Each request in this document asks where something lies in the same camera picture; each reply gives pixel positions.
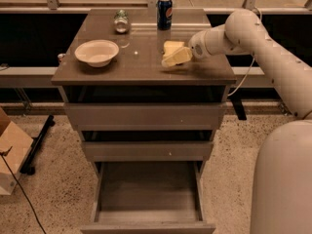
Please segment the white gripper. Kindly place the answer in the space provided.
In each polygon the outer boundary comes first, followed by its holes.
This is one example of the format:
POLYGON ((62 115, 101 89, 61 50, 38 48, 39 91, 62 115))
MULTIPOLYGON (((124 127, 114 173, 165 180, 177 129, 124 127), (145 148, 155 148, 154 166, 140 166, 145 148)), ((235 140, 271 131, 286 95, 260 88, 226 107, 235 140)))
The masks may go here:
POLYGON ((207 47, 207 31, 203 30, 194 34, 188 42, 188 47, 180 47, 176 50, 168 49, 163 55, 162 65, 172 67, 191 61, 192 54, 196 59, 210 57, 211 53, 207 47))

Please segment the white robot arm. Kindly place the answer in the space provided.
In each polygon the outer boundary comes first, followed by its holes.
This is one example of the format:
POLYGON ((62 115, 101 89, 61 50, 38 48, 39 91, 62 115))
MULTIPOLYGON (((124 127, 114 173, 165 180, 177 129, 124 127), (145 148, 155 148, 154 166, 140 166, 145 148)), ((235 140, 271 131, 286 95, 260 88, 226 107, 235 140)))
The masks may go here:
POLYGON ((274 130, 254 167, 250 234, 312 234, 312 68, 275 42, 252 11, 225 24, 164 43, 162 65, 218 54, 249 54, 295 120, 274 130))

